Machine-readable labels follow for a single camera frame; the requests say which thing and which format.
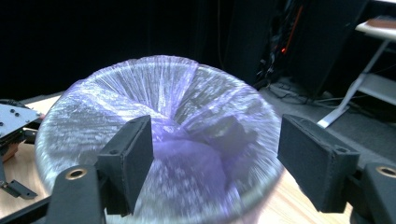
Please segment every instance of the wooden table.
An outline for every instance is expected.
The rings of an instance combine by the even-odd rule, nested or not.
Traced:
[[[59,96],[52,97],[28,106],[47,113],[58,98]],[[8,181],[16,179],[38,196],[33,200],[24,200],[0,191],[0,218],[48,197],[35,167],[34,146],[20,144],[15,157],[4,165]],[[351,207],[348,205],[344,214],[318,213],[301,193],[293,177],[285,171],[262,210],[259,223],[348,223],[350,212]]]

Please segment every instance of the desk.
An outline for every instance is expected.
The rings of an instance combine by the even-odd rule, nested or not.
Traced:
[[[47,113],[59,97],[29,104],[42,113]],[[36,192],[38,196],[30,201],[0,191],[0,218],[7,216],[23,207],[38,202],[48,193],[38,177],[35,168],[35,149],[31,145],[20,144],[14,158],[5,163],[7,180],[17,179],[23,185]],[[293,177],[285,171],[273,193],[261,212],[259,223],[348,223],[351,207],[348,205],[344,214],[318,213],[311,202],[301,193]]]
[[[370,70],[378,60],[379,56],[384,52],[390,41],[396,41],[396,29],[376,28],[368,25],[367,22],[364,22],[359,24],[356,27],[356,30],[364,32],[372,37],[384,39],[384,41],[359,77],[349,87],[341,104],[329,115],[318,122],[318,125],[322,128],[327,128],[348,110],[347,104],[352,99],[356,91],[364,92],[377,99],[396,105],[396,82],[378,76],[374,73],[370,73]]]

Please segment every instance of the black backdrop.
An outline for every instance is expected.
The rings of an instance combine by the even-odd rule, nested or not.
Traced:
[[[158,54],[188,57],[252,84],[268,36],[262,24],[268,23],[272,5],[249,0],[247,7],[234,7],[242,2],[3,1],[0,98],[21,100],[65,91],[100,68]],[[244,16],[249,12],[255,16]],[[259,35],[238,32],[244,24],[261,27]],[[219,59],[226,58],[232,69],[221,66]]]

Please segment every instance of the wastebasket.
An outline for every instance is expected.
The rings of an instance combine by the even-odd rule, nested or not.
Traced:
[[[36,163],[50,192],[61,171],[95,164],[128,120],[151,115],[154,162],[133,216],[108,223],[251,223],[278,180],[280,120],[253,88],[174,56],[118,63],[72,85],[43,120]]]

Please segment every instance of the white table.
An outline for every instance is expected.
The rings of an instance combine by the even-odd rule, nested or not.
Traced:
[[[356,91],[364,92],[368,95],[374,96],[377,99],[396,105],[396,82],[374,73],[370,70],[378,60],[379,56],[384,52],[387,45],[391,41],[396,42],[396,29],[376,28],[368,25],[366,22],[359,24],[356,27],[357,31],[364,32],[369,36],[384,39],[381,46],[376,51],[371,61],[366,65],[359,77],[349,87],[344,100],[334,109],[329,115],[318,122],[322,128],[327,128],[336,119],[348,110],[347,104],[356,93]]]

